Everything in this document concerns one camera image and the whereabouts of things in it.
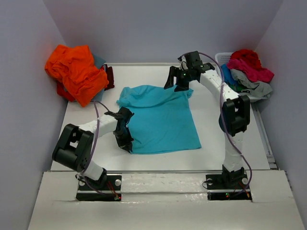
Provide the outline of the teal t shirt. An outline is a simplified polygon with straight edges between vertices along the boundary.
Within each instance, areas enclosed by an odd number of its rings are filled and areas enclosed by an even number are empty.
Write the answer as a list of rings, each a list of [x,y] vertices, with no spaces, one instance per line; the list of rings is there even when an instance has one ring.
[[[128,123],[133,154],[160,154],[201,148],[189,107],[193,90],[175,92],[151,85],[123,88],[117,104],[134,115]]]

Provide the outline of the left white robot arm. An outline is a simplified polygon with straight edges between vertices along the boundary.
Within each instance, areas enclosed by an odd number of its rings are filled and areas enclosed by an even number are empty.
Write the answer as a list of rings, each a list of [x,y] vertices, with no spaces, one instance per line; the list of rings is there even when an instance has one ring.
[[[92,160],[97,140],[113,133],[118,147],[131,153],[134,139],[128,123],[133,116],[133,112],[122,107],[116,113],[107,111],[83,125],[67,124],[54,148],[52,160],[77,172],[91,189],[102,189],[107,183],[107,170]]]

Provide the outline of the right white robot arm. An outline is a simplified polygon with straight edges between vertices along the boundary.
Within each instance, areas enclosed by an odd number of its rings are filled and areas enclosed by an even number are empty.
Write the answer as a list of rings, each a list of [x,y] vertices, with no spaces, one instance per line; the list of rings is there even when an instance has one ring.
[[[164,88],[187,91],[189,83],[197,81],[218,100],[220,106],[219,126],[225,136],[225,158],[220,174],[206,176],[204,187],[208,190],[231,190],[249,188],[251,176],[247,176],[242,154],[243,135],[250,124],[250,99],[232,90],[224,81],[218,64],[204,63],[198,51],[181,55],[179,67],[171,66]]]

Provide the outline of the white plastic laundry basket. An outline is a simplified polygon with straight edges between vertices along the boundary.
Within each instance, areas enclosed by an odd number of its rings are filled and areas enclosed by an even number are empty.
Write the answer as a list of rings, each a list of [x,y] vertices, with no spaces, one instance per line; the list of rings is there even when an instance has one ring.
[[[215,61],[221,66],[223,64],[226,64],[230,60],[231,55],[232,55],[232,52],[217,53],[215,55]],[[267,99],[267,97],[256,97],[256,96],[252,96],[252,95],[247,94],[247,93],[246,93],[246,95],[250,98],[251,103],[254,103],[254,102],[259,101],[259,100]]]

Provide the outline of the blue t shirt in basket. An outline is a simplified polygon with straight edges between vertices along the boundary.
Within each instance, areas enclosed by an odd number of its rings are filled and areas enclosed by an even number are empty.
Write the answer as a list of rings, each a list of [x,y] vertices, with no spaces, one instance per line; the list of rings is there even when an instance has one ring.
[[[237,86],[238,82],[236,80],[234,80],[234,78],[232,77],[231,71],[230,69],[226,66],[226,64],[223,64],[221,66],[221,69],[223,71],[224,74],[224,81],[231,86]]]

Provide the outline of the green garment in basket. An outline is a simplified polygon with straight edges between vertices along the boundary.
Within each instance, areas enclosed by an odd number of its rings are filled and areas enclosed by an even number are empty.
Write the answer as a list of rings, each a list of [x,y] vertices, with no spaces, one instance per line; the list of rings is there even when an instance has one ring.
[[[236,92],[237,93],[245,93],[245,94],[250,94],[250,89],[246,88],[243,85],[237,85],[236,86]]]

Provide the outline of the dark red folded shirt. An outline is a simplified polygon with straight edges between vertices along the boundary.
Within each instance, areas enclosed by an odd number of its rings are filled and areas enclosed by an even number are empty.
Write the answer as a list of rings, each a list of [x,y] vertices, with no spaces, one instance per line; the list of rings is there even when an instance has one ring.
[[[105,91],[113,89],[115,87],[114,85],[114,73],[113,73],[113,68],[109,67],[107,64],[104,66],[104,70],[107,74],[107,80],[108,80],[108,85],[105,87]]]

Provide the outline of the red t shirt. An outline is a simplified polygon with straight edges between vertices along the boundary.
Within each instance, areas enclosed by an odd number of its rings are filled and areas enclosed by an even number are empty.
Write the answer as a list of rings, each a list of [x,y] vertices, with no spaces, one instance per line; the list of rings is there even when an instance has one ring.
[[[262,69],[259,56],[253,50],[249,49],[238,50],[231,55],[230,59],[241,59],[244,62],[246,62],[246,64],[248,64],[250,67],[256,70]]]

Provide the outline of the grey t shirt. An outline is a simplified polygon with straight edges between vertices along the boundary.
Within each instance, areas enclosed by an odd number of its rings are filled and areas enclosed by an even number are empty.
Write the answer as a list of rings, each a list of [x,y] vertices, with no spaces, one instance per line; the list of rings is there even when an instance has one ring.
[[[238,85],[243,85],[250,89],[250,95],[252,96],[269,97],[273,92],[272,87],[268,83],[262,81],[251,82],[243,72],[235,69],[230,71],[234,80],[238,82]]]

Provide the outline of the magenta t shirt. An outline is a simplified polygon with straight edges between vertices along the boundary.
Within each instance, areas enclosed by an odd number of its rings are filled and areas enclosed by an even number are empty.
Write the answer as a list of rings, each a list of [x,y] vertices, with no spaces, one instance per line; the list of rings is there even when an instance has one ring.
[[[230,59],[226,66],[232,70],[239,70],[243,72],[247,78],[251,82],[262,81],[264,83],[270,83],[274,77],[274,73],[268,69],[261,69],[257,70],[251,66],[249,66],[244,60],[242,59]]]

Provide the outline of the orange t shirt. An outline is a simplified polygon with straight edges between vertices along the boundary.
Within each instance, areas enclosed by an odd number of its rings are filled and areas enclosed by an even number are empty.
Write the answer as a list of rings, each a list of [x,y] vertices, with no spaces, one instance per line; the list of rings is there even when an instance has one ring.
[[[58,45],[45,64],[46,73],[62,84],[80,106],[92,100],[91,89],[97,68],[88,45]]]

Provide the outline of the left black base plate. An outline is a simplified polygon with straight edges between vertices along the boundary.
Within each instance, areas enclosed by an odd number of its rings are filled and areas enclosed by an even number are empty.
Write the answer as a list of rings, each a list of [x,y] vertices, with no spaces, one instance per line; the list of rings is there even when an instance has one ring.
[[[122,175],[108,174],[106,182],[97,184],[87,179],[88,184],[78,174],[75,175],[78,180],[76,200],[89,202],[120,202],[122,198],[121,185]]]

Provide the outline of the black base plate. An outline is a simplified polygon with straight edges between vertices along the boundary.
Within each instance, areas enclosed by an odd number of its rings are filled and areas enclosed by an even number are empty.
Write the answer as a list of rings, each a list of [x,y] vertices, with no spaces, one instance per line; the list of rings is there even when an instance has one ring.
[[[122,175],[108,174],[106,182],[97,184],[87,179],[88,184],[78,174],[75,175],[78,180],[76,200],[89,202],[120,202],[122,198],[121,185]]]
[[[232,184],[226,184],[221,174],[208,174],[201,185],[207,191],[209,201],[252,200],[246,175],[235,179]]]

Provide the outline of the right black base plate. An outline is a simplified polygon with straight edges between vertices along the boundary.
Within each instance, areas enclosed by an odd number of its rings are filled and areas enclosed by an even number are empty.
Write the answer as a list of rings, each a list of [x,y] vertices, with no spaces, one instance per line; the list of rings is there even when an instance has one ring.
[[[221,174],[208,174],[201,185],[207,191],[209,201],[252,200],[246,175],[235,179],[232,184],[226,184]]]

